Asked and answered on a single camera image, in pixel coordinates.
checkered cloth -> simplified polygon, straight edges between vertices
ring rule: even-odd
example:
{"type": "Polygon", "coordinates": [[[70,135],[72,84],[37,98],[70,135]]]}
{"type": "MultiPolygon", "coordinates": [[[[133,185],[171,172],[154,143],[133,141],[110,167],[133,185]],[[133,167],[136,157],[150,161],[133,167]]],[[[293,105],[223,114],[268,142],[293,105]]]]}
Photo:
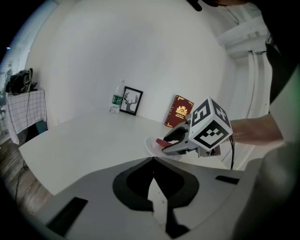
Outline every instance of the checkered cloth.
{"type": "Polygon", "coordinates": [[[44,90],[31,91],[17,96],[8,94],[6,118],[11,140],[19,144],[18,133],[36,122],[47,121],[44,90]]]}

gold emblem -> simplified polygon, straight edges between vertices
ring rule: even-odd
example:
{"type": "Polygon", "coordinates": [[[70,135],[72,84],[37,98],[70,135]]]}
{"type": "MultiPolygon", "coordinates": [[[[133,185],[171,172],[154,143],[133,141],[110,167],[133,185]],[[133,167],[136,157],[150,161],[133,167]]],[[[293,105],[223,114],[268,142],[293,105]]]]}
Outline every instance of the gold emblem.
{"type": "Polygon", "coordinates": [[[179,106],[176,110],[176,113],[179,113],[180,115],[186,116],[187,113],[188,113],[188,110],[186,109],[185,106],[182,106],[182,107],[179,106]]]}

picture frame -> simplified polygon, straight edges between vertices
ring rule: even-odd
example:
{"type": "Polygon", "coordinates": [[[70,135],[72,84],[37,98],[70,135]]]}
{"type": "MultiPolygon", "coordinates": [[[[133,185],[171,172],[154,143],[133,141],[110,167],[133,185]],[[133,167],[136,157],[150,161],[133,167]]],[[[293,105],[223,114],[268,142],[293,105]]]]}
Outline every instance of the picture frame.
{"type": "Polygon", "coordinates": [[[130,87],[125,87],[120,111],[136,116],[142,95],[142,91],[130,87]]]}

green bottle label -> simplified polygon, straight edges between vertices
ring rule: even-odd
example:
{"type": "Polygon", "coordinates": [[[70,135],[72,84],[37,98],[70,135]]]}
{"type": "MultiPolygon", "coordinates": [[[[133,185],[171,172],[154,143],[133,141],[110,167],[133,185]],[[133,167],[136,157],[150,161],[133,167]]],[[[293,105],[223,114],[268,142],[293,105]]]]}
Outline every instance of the green bottle label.
{"type": "Polygon", "coordinates": [[[114,95],[112,98],[112,104],[121,105],[122,97],[118,95],[114,95]]]}

book cover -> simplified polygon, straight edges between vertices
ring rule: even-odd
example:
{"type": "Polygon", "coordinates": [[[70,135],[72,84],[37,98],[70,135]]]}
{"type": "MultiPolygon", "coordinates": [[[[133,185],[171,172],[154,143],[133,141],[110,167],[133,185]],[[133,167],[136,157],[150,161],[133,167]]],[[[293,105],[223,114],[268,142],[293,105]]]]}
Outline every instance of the book cover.
{"type": "Polygon", "coordinates": [[[194,103],[191,101],[176,95],[167,119],[165,120],[165,125],[174,128],[179,123],[184,122],[185,116],[191,113],[193,106],[194,103]]]}

